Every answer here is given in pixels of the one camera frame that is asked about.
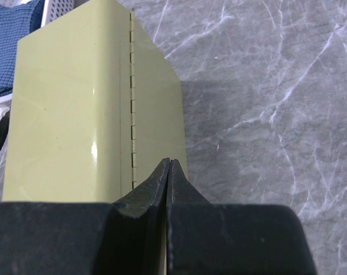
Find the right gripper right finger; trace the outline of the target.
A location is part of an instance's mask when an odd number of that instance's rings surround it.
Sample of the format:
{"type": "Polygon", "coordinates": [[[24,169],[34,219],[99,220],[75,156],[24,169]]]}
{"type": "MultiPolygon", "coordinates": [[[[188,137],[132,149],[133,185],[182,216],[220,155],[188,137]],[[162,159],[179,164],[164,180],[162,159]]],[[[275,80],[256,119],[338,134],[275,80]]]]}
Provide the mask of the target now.
{"type": "Polygon", "coordinates": [[[168,274],[316,274],[302,225],[283,205],[212,204],[172,160],[168,274]]]}

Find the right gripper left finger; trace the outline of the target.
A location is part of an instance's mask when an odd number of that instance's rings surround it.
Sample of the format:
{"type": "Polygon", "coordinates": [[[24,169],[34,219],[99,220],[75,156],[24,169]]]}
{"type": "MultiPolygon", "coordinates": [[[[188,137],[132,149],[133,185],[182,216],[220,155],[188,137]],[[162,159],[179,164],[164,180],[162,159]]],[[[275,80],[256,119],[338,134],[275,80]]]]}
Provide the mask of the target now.
{"type": "Polygon", "coordinates": [[[113,203],[0,203],[0,274],[163,274],[169,164],[113,203]]]}

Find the olive green metal drawer box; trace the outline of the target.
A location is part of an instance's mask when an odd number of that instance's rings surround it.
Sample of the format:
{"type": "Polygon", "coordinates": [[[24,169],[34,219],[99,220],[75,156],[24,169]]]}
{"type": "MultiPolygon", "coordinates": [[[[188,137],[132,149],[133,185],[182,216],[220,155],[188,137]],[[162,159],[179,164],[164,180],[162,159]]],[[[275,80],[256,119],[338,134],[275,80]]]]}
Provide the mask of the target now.
{"type": "Polygon", "coordinates": [[[21,39],[2,202],[113,203],[163,159],[187,168],[182,85],[117,1],[21,39]]]}

